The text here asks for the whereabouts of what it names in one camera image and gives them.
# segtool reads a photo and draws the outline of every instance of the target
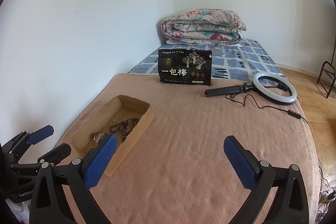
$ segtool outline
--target pink blanket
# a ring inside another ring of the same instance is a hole
[[[211,88],[237,84],[240,82],[212,80]],[[250,98],[245,108],[223,97],[207,98],[205,89],[164,84],[158,76],[119,74],[64,134],[60,143],[70,144],[90,117],[116,95],[152,105],[152,124],[114,175],[103,175],[91,189],[111,223],[229,223],[249,190],[242,187],[223,152],[228,135],[273,166],[298,164],[307,190],[310,223],[314,223],[319,172],[308,125],[286,112],[260,110]],[[254,97],[260,105],[273,105],[257,94]],[[298,102],[280,107],[303,113]],[[73,148],[64,163],[75,157]],[[256,223],[262,223],[270,204],[269,199]],[[72,198],[70,205],[78,223],[84,223]]]

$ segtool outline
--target baseboard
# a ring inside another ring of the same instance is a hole
[[[281,64],[281,63],[276,63],[278,67],[280,68],[284,68],[284,69],[290,69],[290,70],[293,70],[293,71],[297,71],[297,72],[301,72],[301,73],[304,73],[306,75],[310,75],[310,76],[314,76],[316,78],[319,78],[319,75],[315,74],[315,73],[312,73],[310,71],[307,71],[307,70],[304,70],[304,69],[301,69],[301,68],[298,68],[298,67],[292,67],[292,66],[288,66],[288,65],[285,65],[285,64]]]
[[[297,71],[297,72],[300,72],[300,73],[304,73],[306,75],[310,75],[310,76],[314,76],[316,78],[319,78],[319,75],[317,75],[317,74],[315,74],[313,72],[310,72],[310,71],[298,68],[298,67],[292,67],[292,66],[288,66],[288,65],[280,64],[280,63],[276,63],[276,64],[278,65],[279,68],[290,69],[290,70],[293,70],[293,71]],[[325,73],[322,74],[321,80],[325,81],[326,83],[331,83],[330,78],[327,77],[325,75]]]

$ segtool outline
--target cloth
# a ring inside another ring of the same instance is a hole
[[[255,40],[244,39],[234,46],[169,45],[159,49],[210,50],[212,51],[212,79],[230,79],[249,82],[257,72],[266,71],[286,78],[266,50]],[[158,50],[130,70],[130,73],[158,75]]]
[[[154,121],[112,177],[103,175],[90,190],[111,223],[229,223],[250,192],[243,188],[223,152],[223,141],[229,135],[272,166],[298,164],[307,191],[310,223],[314,223],[320,180],[307,123],[286,112],[258,109],[251,98],[243,107],[223,97],[205,97],[206,88],[201,85],[164,84],[159,80],[152,75],[114,76],[59,142],[71,144],[85,123],[117,95],[151,104]],[[211,88],[240,84],[214,79]],[[260,106],[274,105],[257,93],[253,95]],[[243,95],[235,99],[242,100]],[[277,107],[303,115],[298,102]],[[72,149],[62,163],[78,156]],[[69,199],[77,222],[84,223],[73,198]],[[270,205],[268,199],[256,224],[263,222]]]
[[[165,37],[181,44],[226,46],[239,43],[246,26],[233,11],[198,9],[174,14],[161,29]]]

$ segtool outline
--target black snack bag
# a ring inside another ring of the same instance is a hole
[[[157,69],[161,82],[210,85],[211,51],[159,50]]]

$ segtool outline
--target wooden floor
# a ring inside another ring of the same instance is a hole
[[[301,98],[323,175],[331,187],[336,187],[336,96],[326,99],[317,78],[288,69],[281,69]]]

